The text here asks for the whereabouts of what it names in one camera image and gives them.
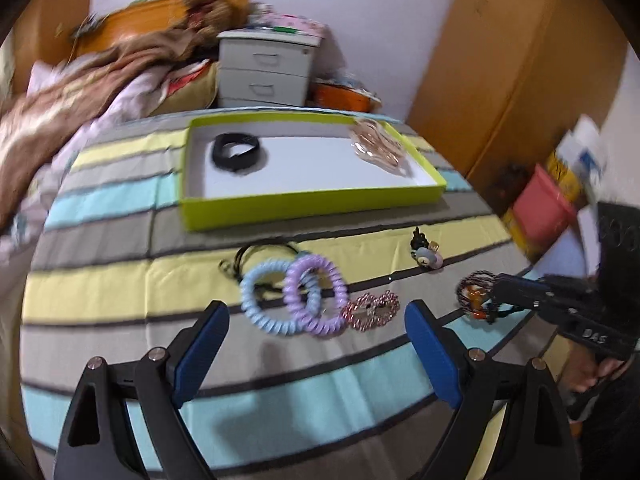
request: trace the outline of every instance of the gray stripe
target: gray stripe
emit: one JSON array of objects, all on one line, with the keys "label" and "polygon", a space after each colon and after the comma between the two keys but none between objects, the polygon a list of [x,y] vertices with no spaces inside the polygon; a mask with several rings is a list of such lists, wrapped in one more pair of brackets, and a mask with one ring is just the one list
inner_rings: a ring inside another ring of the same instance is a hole
[{"label": "gray stripe", "polygon": [[38,459],[38,463],[40,464],[40,469],[42,470],[42,475],[45,480],[52,480],[53,466],[56,462],[55,453],[40,446],[33,446],[33,450],[36,453],[36,458]]},{"label": "gray stripe", "polygon": [[143,213],[43,232],[31,270],[79,268],[94,262],[141,260],[149,254],[154,213]]},{"label": "gray stripe", "polygon": [[[421,298],[437,317],[442,317],[459,308],[454,291],[464,276],[477,269],[514,273],[526,266],[527,261],[517,247],[508,244],[451,264],[442,272],[397,280],[390,286],[371,288],[369,292],[379,295],[389,288],[398,295],[402,306]],[[326,306],[331,305],[332,300],[327,300]],[[272,308],[268,312],[276,319],[288,317],[284,308]],[[102,355],[111,363],[140,359],[149,348],[168,345],[179,330],[192,324],[193,320],[187,319],[112,328],[23,326],[20,337],[22,378],[51,388],[73,390],[84,364],[92,356]],[[383,329],[364,333],[347,330],[326,340],[269,335],[238,314],[231,317],[228,336],[215,361],[219,365],[212,367],[202,387],[217,388],[302,370],[363,352],[403,334],[402,313]],[[43,354],[43,348],[56,348],[55,355]],[[272,358],[264,359],[265,352]]]},{"label": "gray stripe", "polygon": [[523,365],[532,357],[540,354],[555,332],[555,325],[534,316],[520,329],[518,335],[494,356],[494,360]]},{"label": "gray stripe", "polygon": [[[553,334],[550,326],[546,335],[532,336],[535,327],[543,321],[532,318],[518,335],[494,357],[498,361],[524,364],[542,352]],[[419,471],[429,459],[444,434],[452,411],[444,402],[432,402],[405,420],[383,431],[380,435],[365,438],[339,450],[295,465],[274,468],[251,474],[226,476],[232,480],[282,480],[295,479],[380,479],[404,480]],[[46,478],[52,469],[52,454],[36,448]]]},{"label": "gray stripe", "polygon": [[60,195],[170,173],[180,167],[181,153],[181,148],[174,148],[111,161],[107,165],[80,168],[66,177]]},{"label": "gray stripe", "polygon": [[424,150],[420,150],[420,153],[437,170],[453,170],[453,166],[450,164],[450,162],[438,152],[425,152]]},{"label": "gray stripe", "polygon": [[93,139],[88,146],[98,146],[100,144],[107,144],[108,142],[115,142],[117,140],[145,137],[156,132],[182,130],[189,126],[192,119],[206,115],[210,115],[210,110],[196,110],[195,112],[158,115],[155,117],[131,121],[130,123],[110,128],[108,131]]},{"label": "gray stripe", "polygon": [[234,248],[260,240],[331,238],[491,213],[489,206],[476,193],[445,193],[441,200],[433,204],[297,218],[233,226],[207,233],[190,233],[182,226],[178,208],[171,207],[157,212],[143,212],[125,218],[44,232],[40,236],[31,268],[79,268],[123,260],[156,258],[172,253]]}]

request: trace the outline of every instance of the wooden headboard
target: wooden headboard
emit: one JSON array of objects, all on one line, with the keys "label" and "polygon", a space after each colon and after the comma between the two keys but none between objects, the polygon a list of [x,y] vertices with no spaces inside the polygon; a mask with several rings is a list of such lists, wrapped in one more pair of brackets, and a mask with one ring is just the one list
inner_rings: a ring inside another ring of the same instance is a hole
[{"label": "wooden headboard", "polygon": [[[242,27],[249,10],[249,0],[226,0],[234,10],[232,27]],[[76,56],[105,50],[114,44],[155,30],[164,30],[183,19],[186,8],[180,0],[150,0],[110,14],[94,33],[78,41]]]}]

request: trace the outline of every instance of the black wristband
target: black wristband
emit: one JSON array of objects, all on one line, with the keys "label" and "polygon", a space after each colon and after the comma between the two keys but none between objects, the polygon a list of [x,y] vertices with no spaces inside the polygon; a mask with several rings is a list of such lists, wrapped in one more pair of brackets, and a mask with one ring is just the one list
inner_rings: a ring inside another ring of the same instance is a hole
[{"label": "black wristband", "polygon": [[[225,148],[230,144],[247,144],[251,146],[251,149],[244,153],[228,156],[225,155]],[[249,134],[219,134],[213,143],[213,150],[211,150],[211,160],[221,170],[246,170],[255,166],[258,159],[260,159],[260,140]]]}]

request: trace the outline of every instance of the orange container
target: orange container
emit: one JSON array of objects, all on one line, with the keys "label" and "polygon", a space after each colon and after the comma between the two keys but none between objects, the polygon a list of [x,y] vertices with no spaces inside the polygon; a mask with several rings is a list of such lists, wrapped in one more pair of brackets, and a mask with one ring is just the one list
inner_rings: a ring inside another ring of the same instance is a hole
[{"label": "orange container", "polygon": [[576,219],[571,203],[539,165],[527,187],[513,204],[513,216],[527,240],[549,247]]},{"label": "orange container", "polygon": [[315,95],[316,104],[321,108],[348,110],[350,112],[369,112],[371,99],[349,88],[318,84]]}]

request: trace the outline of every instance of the hair clip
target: hair clip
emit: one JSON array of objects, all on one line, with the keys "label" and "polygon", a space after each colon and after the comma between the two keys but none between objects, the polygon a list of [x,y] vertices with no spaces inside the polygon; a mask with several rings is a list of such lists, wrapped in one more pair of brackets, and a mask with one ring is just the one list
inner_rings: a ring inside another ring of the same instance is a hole
[{"label": "hair clip", "polygon": [[367,292],[356,301],[350,301],[342,310],[342,317],[351,328],[364,332],[375,326],[385,326],[399,310],[398,296],[390,290],[385,290],[379,297]]},{"label": "hair clip", "polygon": [[414,237],[411,240],[411,257],[420,265],[427,269],[439,269],[444,264],[442,256],[438,252],[440,244],[430,242],[427,237],[415,228]]}]

